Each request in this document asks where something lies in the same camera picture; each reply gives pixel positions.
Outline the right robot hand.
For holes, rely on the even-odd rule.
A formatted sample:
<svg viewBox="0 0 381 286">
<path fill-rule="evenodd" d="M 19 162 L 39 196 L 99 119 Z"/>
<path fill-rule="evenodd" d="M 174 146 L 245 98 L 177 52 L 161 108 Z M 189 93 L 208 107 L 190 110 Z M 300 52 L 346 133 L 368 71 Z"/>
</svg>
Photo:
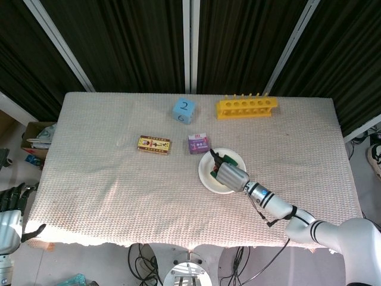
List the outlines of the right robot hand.
<svg viewBox="0 0 381 286">
<path fill-rule="evenodd" d="M 238 168 L 238 163 L 228 155 L 221 157 L 213 149 L 210 149 L 210 154 L 214 160 L 214 167 L 210 175 L 228 189 L 234 192 L 242 192 L 249 182 L 246 171 Z"/>
</svg>

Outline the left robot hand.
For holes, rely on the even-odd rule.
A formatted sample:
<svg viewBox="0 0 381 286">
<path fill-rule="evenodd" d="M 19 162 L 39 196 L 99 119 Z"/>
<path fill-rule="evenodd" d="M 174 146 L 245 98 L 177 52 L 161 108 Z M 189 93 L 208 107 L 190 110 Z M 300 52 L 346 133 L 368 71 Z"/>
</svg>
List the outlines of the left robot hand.
<svg viewBox="0 0 381 286">
<path fill-rule="evenodd" d="M 21 183 L 1 191 L 1 255 L 15 252 L 21 243 L 37 237 L 46 227 L 41 224 L 37 230 L 23 232 L 23 218 L 27 201 L 32 192 L 38 190 L 39 183 L 26 185 Z"/>
</svg>

